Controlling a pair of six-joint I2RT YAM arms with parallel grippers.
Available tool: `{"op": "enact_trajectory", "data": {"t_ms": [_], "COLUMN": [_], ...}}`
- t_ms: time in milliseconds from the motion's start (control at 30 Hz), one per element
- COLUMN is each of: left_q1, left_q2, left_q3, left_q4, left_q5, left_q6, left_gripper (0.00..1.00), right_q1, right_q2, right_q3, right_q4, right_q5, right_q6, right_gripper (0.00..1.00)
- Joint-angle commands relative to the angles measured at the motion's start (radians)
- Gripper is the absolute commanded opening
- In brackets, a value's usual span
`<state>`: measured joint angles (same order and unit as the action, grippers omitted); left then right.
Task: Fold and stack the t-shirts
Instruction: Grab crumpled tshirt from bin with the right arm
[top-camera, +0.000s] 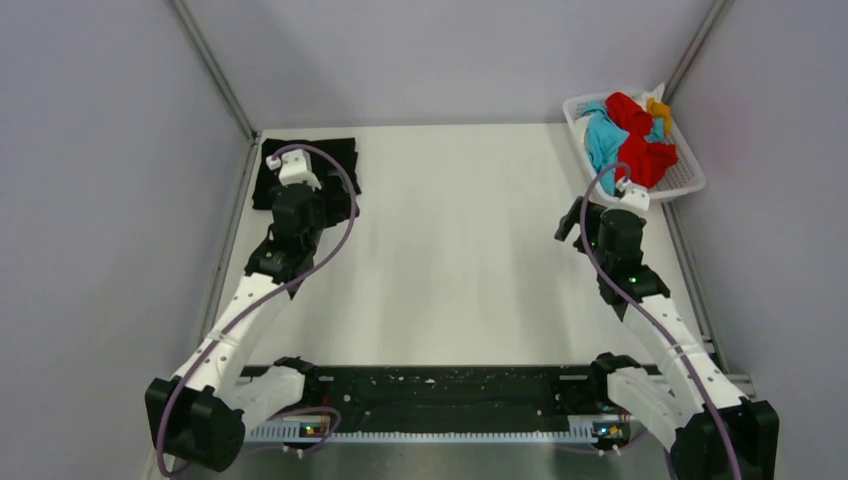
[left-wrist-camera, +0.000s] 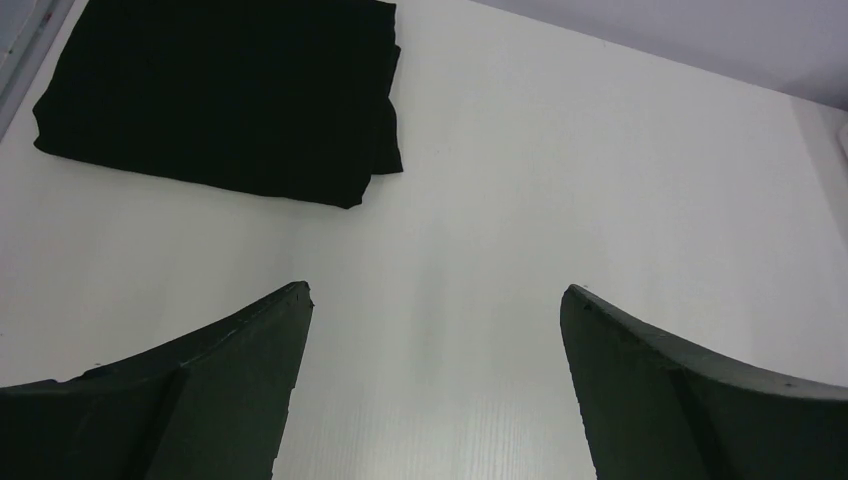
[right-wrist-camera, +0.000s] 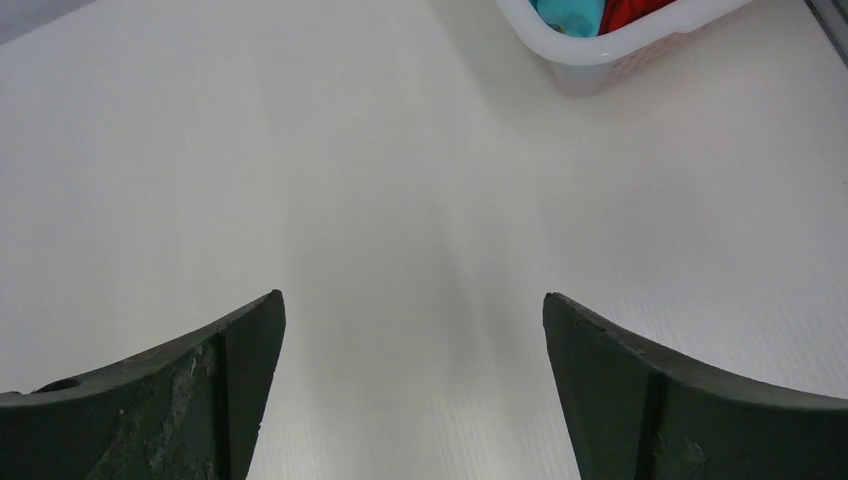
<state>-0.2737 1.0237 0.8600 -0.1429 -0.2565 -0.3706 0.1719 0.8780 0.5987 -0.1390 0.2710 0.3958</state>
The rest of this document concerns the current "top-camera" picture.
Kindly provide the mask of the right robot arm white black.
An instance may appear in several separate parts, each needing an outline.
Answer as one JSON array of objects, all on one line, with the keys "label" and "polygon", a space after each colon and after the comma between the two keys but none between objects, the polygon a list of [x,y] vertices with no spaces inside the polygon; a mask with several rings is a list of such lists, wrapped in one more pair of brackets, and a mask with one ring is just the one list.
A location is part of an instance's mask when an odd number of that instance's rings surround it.
[{"label": "right robot arm white black", "polygon": [[666,384],[627,355],[591,364],[589,404],[624,408],[665,449],[674,479],[772,479],[780,420],[766,400],[730,381],[678,312],[668,286],[643,261],[645,219],[578,197],[554,237],[579,231],[575,249],[595,270],[598,292],[649,353]]}]

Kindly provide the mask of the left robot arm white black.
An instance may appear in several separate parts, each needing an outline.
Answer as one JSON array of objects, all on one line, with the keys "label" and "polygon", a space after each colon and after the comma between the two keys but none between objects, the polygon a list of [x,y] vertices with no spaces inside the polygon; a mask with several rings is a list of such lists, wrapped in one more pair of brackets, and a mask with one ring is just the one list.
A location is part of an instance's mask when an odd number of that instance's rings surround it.
[{"label": "left robot arm white black", "polygon": [[169,378],[156,378],[145,406],[156,461],[165,478],[180,474],[171,460],[221,472],[239,455],[248,433],[290,406],[308,413],[320,386],[294,367],[272,366],[250,384],[244,367],[299,284],[314,272],[327,226],[325,202],[306,184],[277,187],[273,221],[250,255],[236,292],[213,329]]}]

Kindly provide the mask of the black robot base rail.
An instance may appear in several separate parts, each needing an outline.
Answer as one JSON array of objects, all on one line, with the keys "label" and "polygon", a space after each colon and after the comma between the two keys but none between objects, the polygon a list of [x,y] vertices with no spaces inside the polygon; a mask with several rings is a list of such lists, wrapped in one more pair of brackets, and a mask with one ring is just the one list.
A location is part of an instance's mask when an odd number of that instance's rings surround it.
[{"label": "black robot base rail", "polygon": [[295,407],[332,407],[342,433],[571,433],[626,424],[632,413],[600,400],[586,365],[308,366]]}]

